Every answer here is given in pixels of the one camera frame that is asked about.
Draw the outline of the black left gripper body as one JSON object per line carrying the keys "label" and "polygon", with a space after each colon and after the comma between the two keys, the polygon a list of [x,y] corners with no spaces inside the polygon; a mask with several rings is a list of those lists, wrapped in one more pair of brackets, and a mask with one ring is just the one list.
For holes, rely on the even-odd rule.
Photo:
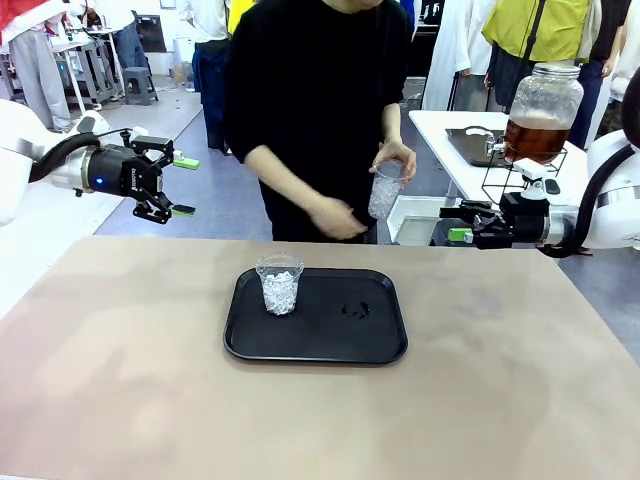
{"label": "black left gripper body", "polygon": [[107,145],[94,150],[86,176],[89,189],[123,198],[145,200],[162,192],[162,169],[126,147]]}

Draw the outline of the person's right hand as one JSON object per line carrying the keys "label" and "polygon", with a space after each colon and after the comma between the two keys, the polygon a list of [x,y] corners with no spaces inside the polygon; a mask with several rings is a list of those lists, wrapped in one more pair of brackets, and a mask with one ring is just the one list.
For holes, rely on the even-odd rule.
{"label": "person's right hand", "polygon": [[340,200],[321,197],[308,211],[314,225],[327,237],[349,240],[366,232],[353,210]]}

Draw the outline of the person's left hand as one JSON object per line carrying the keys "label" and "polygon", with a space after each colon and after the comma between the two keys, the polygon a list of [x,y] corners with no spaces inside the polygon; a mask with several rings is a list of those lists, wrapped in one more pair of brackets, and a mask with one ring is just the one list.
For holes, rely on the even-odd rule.
{"label": "person's left hand", "polygon": [[400,140],[389,140],[380,145],[369,172],[374,174],[385,161],[395,161],[402,166],[402,187],[405,187],[416,175],[416,153]]}

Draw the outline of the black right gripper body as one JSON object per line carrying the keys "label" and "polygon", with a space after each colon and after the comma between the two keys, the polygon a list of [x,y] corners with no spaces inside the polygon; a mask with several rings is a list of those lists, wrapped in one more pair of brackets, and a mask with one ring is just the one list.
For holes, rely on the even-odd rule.
{"label": "black right gripper body", "polygon": [[520,192],[505,193],[499,202],[498,248],[537,244],[545,231],[550,203],[527,199]]}

